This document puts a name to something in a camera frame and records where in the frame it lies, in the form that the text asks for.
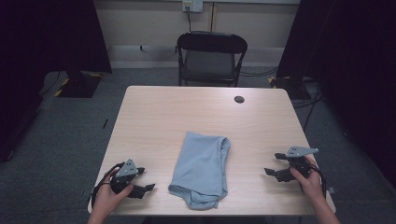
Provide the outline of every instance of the black chair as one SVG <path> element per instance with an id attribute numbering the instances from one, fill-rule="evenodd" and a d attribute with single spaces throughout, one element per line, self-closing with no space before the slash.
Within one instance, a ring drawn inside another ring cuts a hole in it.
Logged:
<path id="1" fill-rule="evenodd" d="M 178 84 L 187 81 L 238 85 L 248 43 L 239 35 L 193 31 L 177 40 Z M 235 66 L 235 55 L 239 55 Z"/>

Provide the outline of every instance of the chair seat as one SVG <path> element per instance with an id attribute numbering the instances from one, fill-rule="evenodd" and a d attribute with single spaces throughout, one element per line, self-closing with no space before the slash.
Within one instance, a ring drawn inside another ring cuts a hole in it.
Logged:
<path id="1" fill-rule="evenodd" d="M 188 50 L 183 70 L 184 78 L 233 79 L 235 58 L 232 53 Z"/>

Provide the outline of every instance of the wooden table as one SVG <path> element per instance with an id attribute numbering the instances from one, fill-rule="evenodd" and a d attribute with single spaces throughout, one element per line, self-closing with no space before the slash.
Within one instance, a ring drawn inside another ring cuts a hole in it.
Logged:
<path id="1" fill-rule="evenodd" d="M 243 96 L 238 104 L 235 96 Z M 219 207 L 190 210 L 171 195 L 174 168 L 186 132 L 226 136 L 228 195 Z M 300 216 L 314 212 L 297 181 L 278 183 L 264 172 L 289 166 L 274 154 L 290 146 L 309 147 L 283 90 L 132 86 L 125 93 L 97 182 L 113 165 L 133 159 L 146 172 L 133 183 L 155 183 L 142 200 L 125 199 L 115 215 Z M 332 199 L 328 202 L 334 209 Z"/>

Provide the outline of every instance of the human hand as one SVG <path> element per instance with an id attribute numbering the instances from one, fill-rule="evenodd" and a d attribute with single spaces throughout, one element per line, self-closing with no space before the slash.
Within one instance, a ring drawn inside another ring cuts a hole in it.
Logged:
<path id="1" fill-rule="evenodd" d="M 110 183 L 110 177 L 118 170 L 119 169 L 113 170 L 110 175 L 107 176 L 104 183 Z M 120 193 L 116 194 L 109 184 L 102 185 L 96 194 L 95 204 L 93 205 L 88 223 L 104 223 L 105 219 L 114 211 L 114 209 L 116 209 L 120 202 L 132 192 L 133 189 L 134 186 L 129 185 Z"/>
<path id="2" fill-rule="evenodd" d="M 305 156 L 305 158 L 309 161 L 309 163 L 317 166 L 315 161 L 312 160 L 310 157 Z M 290 172 L 301 183 L 301 185 L 303 186 L 304 194 L 311 203 L 317 200 L 324 200 L 320 184 L 320 175 L 318 174 L 318 172 L 316 172 L 315 170 L 311 170 L 308 178 L 305 178 L 295 168 L 291 167 Z"/>

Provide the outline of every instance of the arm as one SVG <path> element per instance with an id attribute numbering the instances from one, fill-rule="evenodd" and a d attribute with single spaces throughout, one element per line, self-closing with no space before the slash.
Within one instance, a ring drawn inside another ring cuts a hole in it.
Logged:
<path id="1" fill-rule="evenodd" d="M 306 157 L 306 159 L 316 165 L 311 158 Z M 340 221 L 323 196 L 319 174 L 311 170 L 309 177 L 305 178 L 294 168 L 290 168 L 290 172 L 303 186 L 304 194 L 314 208 L 319 224 L 339 224 Z"/>
<path id="2" fill-rule="evenodd" d="M 115 169 L 113 172 L 111 172 L 104 183 L 110 183 L 110 177 L 113 176 L 117 171 L 118 169 Z M 116 209 L 119 203 L 132 192 L 133 188 L 134 186 L 130 185 L 123 189 L 119 194 L 116 194 L 113 192 L 109 184 L 102 185 L 96 195 L 96 201 L 93 205 L 88 224 L 105 223 L 106 218 L 113 212 L 114 209 Z"/>

